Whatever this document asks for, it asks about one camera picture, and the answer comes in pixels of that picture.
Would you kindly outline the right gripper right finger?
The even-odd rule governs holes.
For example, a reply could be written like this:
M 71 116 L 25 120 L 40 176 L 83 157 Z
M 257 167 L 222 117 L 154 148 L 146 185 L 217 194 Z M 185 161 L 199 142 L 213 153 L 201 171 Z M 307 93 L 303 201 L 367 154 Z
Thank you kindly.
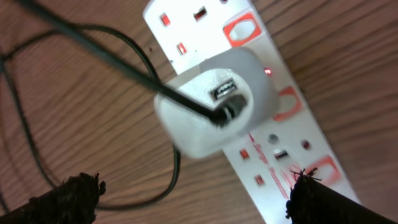
M 296 183 L 285 206 L 293 224 L 397 224 L 321 184 L 316 171 L 293 171 Z

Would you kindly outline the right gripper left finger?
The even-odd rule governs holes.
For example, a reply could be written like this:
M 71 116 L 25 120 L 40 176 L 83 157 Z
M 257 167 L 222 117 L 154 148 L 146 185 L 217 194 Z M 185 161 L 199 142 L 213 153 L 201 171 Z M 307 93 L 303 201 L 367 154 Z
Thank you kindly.
M 1 224 L 92 224 L 105 191 L 106 183 L 99 181 L 98 174 L 81 173 L 1 216 Z

